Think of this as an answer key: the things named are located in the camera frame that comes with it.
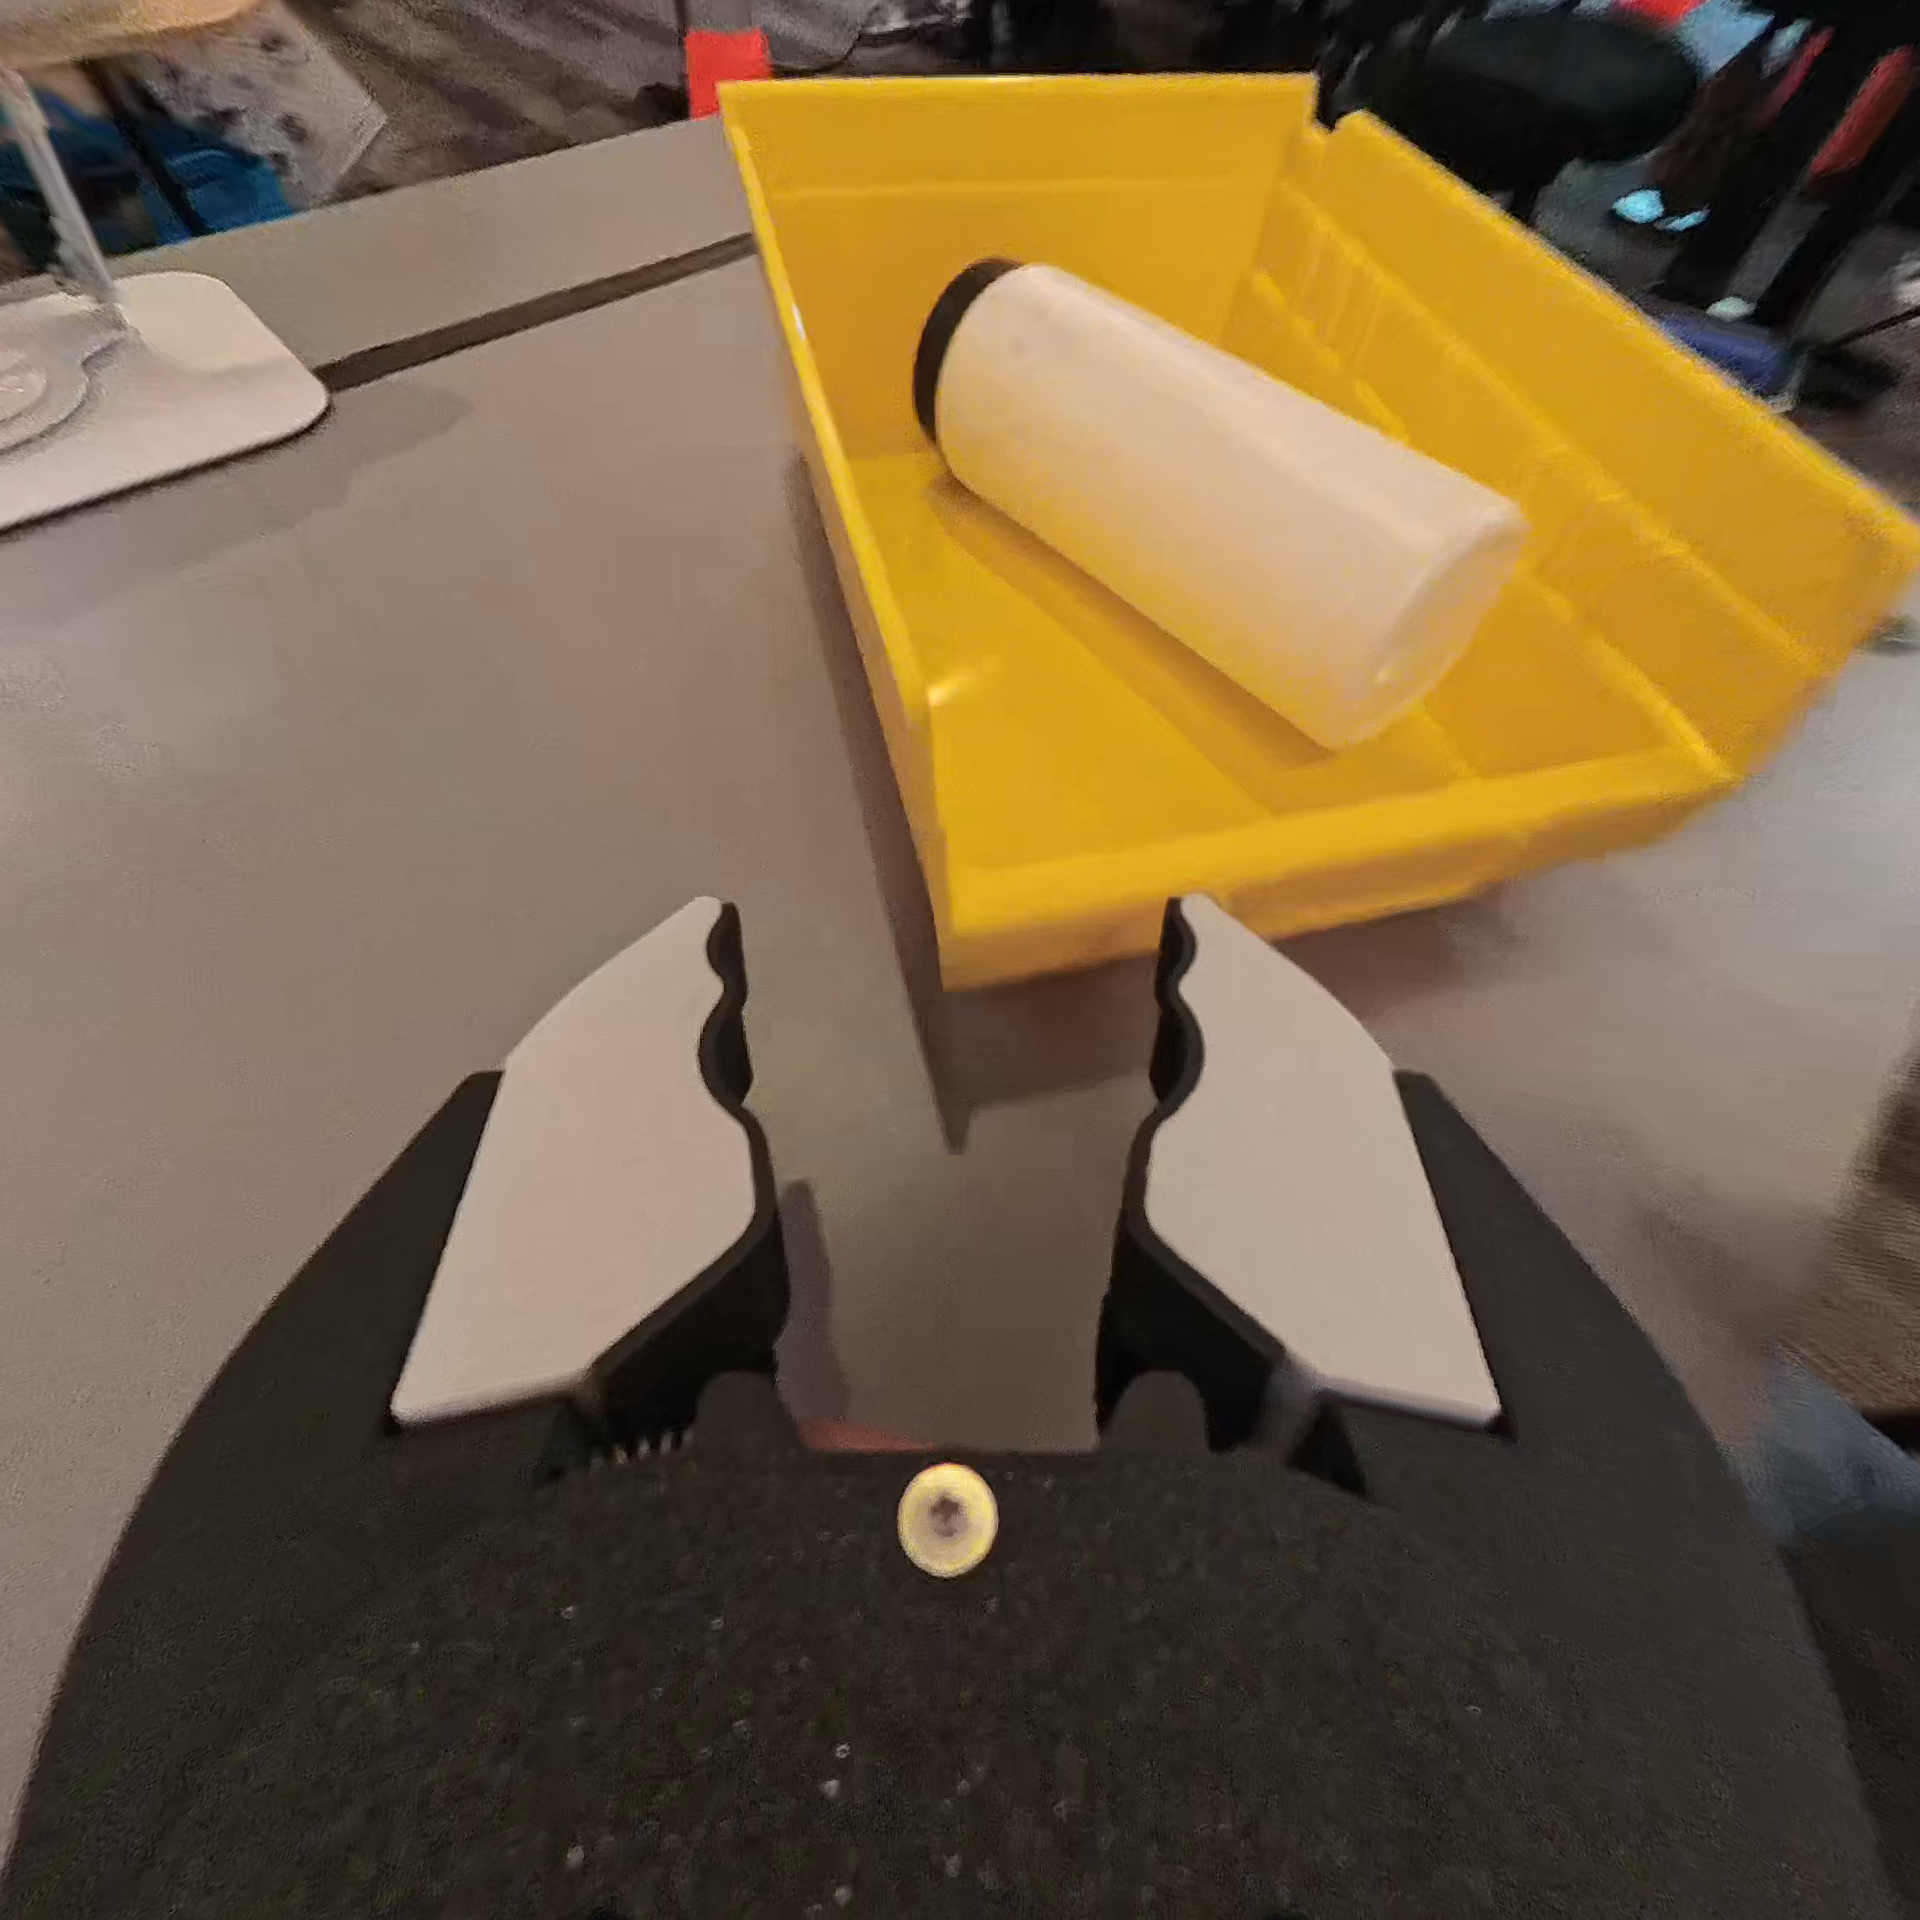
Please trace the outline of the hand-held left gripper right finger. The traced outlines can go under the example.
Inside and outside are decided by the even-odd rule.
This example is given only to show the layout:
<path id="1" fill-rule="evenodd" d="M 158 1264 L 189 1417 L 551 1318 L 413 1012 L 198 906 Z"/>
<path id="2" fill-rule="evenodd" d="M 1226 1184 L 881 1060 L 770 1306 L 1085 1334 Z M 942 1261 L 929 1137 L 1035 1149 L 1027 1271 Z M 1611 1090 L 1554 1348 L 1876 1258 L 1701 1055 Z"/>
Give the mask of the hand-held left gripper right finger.
<path id="1" fill-rule="evenodd" d="M 1170 1370 L 1217 1454 L 1291 1454 L 1334 1403 L 1494 1429 L 1499 1386 L 1382 1044 L 1208 894 L 1166 904 L 1153 995 L 1096 1428 Z"/>

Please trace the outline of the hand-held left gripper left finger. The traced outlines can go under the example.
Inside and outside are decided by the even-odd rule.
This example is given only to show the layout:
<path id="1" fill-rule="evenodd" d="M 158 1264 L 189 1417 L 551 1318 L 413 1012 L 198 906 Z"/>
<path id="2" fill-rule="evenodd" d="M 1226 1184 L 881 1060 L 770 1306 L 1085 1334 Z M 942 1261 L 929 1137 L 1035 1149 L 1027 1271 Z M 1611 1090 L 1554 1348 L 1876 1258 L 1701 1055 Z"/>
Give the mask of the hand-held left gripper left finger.
<path id="1" fill-rule="evenodd" d="M 748 1108 L 739 906 L 692 899 L 562 995 L 500 1067 L 389 1417 L 563 1403 L 607 1442 L 777 1370 L 787 1258 Z"/>

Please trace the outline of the yellow plastic bin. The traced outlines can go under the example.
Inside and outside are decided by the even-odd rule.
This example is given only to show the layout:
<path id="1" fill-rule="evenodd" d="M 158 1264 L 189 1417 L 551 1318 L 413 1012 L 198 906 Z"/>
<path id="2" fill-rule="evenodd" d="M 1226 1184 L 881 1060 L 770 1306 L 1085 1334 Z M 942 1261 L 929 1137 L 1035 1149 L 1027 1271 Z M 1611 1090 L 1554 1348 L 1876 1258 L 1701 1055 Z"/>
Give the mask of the yellow plastic bin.
<path id="1" fill-rule="evenodd" d="M 1730 794 L 1915 574 L 1915 521 L 1307 76 L 735 80 L 719 115 L 951 989 L 1470 899 Z M 1528 515 L 1464 659 L 1322 753 L 941 477 L 927 309 L 1035 259 Z"/>

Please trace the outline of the white plastic bottle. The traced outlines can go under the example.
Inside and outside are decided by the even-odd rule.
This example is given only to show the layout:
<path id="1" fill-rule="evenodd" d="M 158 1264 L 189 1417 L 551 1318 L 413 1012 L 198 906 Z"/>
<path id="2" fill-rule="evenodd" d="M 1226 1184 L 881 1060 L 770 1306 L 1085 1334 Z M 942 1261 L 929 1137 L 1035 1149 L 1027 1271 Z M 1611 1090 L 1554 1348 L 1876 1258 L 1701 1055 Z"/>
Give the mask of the white plastic bottle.
<path id="1" fill-rule="evenodd" d="M 973 304 L 941 459 L 1314 748 L 1458 661 L 1528 521 L 1491 487 L 1052 265 Z"/>

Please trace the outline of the black bottle lid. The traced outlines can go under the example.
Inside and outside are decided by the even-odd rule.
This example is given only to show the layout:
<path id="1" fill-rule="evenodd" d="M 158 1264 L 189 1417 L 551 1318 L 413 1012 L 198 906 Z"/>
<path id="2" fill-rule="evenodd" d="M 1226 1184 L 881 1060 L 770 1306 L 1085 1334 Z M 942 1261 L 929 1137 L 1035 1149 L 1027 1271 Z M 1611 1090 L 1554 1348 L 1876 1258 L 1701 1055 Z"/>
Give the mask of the black bottle lid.
<path id="1" fill-rule="evenodd" d="M 909 404 L 927 445 L 941 445 L 941 376 L 966 313 L 994 281 L 1015 274 L 1015 259 L 976 259 L 957 271 L 927 309 L 909 361 Z"/>

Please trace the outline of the instruction sheet on wooden stand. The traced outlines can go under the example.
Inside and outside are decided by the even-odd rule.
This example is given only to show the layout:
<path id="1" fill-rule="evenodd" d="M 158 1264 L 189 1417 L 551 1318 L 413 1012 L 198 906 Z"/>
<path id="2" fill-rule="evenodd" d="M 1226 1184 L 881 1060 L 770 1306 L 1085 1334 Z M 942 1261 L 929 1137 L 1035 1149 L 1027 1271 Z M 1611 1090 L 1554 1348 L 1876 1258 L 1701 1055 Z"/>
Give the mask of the instruction sheet on wooden stand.
<path id="1" fill-rule="evenodd" d="M 114 57 L 250 2 L 4 2 L 4 120 L 51 228 L 54 289 L 4 301 L 4 533 L 282 445 L 322 383 L 204 274 L 121 281 L 28 68 Z"/>

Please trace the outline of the blue bag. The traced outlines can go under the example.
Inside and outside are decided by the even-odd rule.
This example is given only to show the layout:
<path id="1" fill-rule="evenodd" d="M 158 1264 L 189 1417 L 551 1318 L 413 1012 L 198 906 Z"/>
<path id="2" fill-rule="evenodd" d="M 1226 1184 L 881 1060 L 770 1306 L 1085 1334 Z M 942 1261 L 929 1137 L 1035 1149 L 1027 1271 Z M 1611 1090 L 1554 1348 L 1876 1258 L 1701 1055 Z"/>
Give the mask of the blue bag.
<path id="1" fill-rule="evenodd" d="M 274 166 L 154 115 L 90 115 L 36 92 L 54 157 L 107 254 L 291 219 Z"/>

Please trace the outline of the black office chair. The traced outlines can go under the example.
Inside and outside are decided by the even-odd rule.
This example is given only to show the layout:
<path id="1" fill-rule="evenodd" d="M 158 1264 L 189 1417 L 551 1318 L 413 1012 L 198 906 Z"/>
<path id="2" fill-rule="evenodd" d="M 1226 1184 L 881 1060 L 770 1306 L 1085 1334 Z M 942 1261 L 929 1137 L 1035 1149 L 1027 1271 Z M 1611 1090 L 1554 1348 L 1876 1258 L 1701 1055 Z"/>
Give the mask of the black office chair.
<path id="1" fill-rule="evenodd" d="M 1670 28 L 1584 2 L 1344 2 L 1312 78 L 1324 126 L 1368 111 L 1522 224 L 1569 166 L 1663 148 L 1703 87 Z"/>

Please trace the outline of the printed paper sheet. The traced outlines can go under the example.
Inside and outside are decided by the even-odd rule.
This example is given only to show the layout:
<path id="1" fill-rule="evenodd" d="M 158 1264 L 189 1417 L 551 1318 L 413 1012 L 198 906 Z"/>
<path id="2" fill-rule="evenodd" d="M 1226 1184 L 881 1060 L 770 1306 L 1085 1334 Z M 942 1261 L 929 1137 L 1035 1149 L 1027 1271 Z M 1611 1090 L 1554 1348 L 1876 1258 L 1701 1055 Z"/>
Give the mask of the printed paper sheet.
<path id="1" fill-rule="evenodd" d="M 389 111 L 287 2 L 131 56 L 175 124 L 261 158 L 292 211 L 327 206 L 371 154 Z"/>

